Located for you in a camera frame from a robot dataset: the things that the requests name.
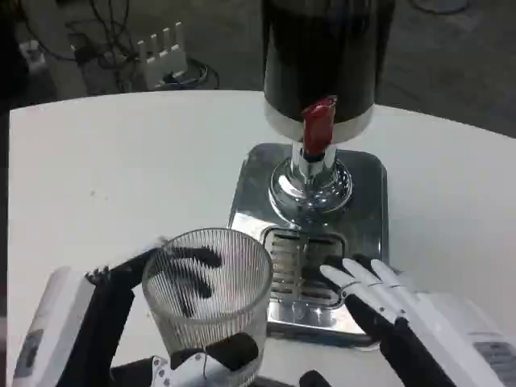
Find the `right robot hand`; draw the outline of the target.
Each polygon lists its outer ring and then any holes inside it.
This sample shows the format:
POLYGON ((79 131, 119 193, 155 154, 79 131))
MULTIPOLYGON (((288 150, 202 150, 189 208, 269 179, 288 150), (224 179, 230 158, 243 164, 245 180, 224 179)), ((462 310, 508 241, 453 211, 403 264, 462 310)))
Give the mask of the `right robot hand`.
POLYGON ((337 291, 403 385, 515 384, 514 339, 467 298, 417 290, 366 256, 329 256, 316 279, 337 291))

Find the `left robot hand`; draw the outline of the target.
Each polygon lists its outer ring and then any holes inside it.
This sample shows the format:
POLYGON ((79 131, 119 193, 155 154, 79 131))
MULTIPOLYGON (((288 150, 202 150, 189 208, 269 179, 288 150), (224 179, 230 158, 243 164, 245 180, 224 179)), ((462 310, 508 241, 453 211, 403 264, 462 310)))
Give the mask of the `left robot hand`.
POLYGON ((169 245, 150 248, 114 267, 87 273, 55 270, 23 341, 12 386, 208 386, 259 357, 256 341, 236 333, 206 347, 151 356, 120 366, 112 360, 142 282, 146 263, 169 245))

